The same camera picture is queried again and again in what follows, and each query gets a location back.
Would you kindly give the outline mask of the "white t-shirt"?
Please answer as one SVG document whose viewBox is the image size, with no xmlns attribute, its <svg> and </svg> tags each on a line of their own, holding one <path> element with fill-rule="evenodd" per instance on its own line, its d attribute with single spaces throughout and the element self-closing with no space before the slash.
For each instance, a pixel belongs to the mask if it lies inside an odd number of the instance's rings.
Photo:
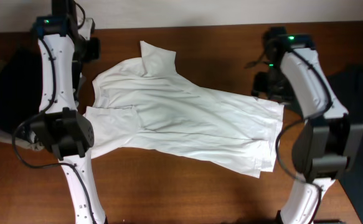
<svg viewBox="0 0 363 224">
<path fill-rule="evenodd" d="M 197 86 L 177 73 L 175 52 L 146 42 L 140 47 L 140 57 L 93 81 L 95 101 L 85 112 L 95 134 L 92 157 L 135 147 L 252 177 L 274 169 L 282 105 Z"/>
</svg>

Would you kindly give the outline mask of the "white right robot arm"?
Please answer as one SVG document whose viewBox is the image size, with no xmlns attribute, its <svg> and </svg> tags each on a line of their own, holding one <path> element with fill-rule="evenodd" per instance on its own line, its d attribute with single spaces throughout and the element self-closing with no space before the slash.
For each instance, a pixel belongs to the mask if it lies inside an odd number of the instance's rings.
<svg viewBox="0 0 363 224">
<path fill-rule="evenodd" d="M 268 71 L 255 75 L 252 96 L 265 95 L 286 104 L 300 115 L 293 124 L 304 125 L 292 148 L 295 171 L 276 156 L 294 183 L 274 222 L 317 223 L 315 216 L 325 193 L 355 161 L 363 124 L 351 122 L 348 110 L 334 94 L 310 35 L 271 27 L 262 43 L 263 53 L 250 66 L 265 63 Z"/>
</svg>

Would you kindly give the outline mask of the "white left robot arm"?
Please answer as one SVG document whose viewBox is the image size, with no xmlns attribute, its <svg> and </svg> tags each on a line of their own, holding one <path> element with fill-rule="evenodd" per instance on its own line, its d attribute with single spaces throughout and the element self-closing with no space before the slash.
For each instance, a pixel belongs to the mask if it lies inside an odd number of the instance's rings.
<svg viewBox="0 0 363 224">
<path fill-rule="evenodd" d="M 42 99 L 30 127 L 58 160 L 70 190 L 76 223 L 107 223 L 92 172 L 95 135 L 77 110 L 82 85 L 79 64 L 100 56 L 100 41 L 88 18 L 79 28 L 71 16 L 38 17 L 34 29 L 42 58 Z"/>
</svg>

